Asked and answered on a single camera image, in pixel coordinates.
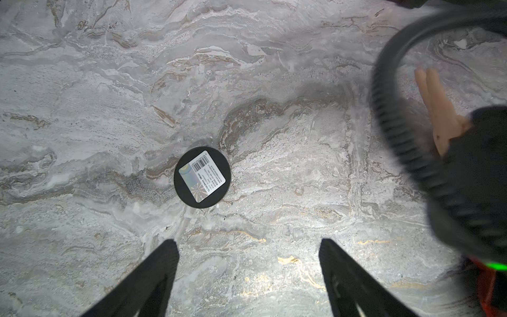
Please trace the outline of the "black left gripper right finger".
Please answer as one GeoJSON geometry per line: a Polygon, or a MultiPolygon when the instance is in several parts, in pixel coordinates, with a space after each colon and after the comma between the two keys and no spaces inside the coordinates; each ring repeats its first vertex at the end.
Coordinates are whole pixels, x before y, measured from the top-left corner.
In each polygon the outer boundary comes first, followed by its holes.
{"type": "Polygon", "coordinates": [[[334,316],[415,316],[331,239],[323,239],[320,266],[334,316]]]}

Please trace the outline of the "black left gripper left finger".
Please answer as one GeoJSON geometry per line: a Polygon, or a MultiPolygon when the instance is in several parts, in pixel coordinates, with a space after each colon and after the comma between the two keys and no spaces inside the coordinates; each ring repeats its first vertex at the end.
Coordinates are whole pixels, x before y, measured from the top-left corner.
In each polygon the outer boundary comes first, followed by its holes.
{"type": "Polygon", "coordinates": [[[165,240],[84,316],[165,316],[180,255],[165,240]]]}

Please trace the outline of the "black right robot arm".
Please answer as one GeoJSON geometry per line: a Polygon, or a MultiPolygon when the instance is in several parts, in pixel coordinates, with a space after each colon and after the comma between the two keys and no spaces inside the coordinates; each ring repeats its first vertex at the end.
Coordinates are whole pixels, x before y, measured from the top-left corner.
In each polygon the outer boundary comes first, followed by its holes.
{"type": "Polygon", "coordinates": [[[506,107],[471,113],[471,128],[450,141],[445,156],[432,156],[417,141],[403,113],[396,71],[404,55],[436,34],[470,26],[506,30],[506,4],[476,2],[414,22],[381,51],[371,79],[371,108],[398,161],[429,197],[435,235],[499,272],[506,271],[506,107]]]}

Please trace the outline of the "mannequin hand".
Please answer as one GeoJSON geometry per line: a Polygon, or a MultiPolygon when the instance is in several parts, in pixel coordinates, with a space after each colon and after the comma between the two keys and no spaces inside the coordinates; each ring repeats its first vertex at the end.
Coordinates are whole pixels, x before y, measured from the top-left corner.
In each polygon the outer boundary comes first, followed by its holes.
{"type": "Polygon", "coordinates": [[[450,140],[463,135],[472,127],[471,120],[457,114],[434,69],[416,69],[415,80],[433,125],[436,150],[443,157],[448,152],[450,140]]]}

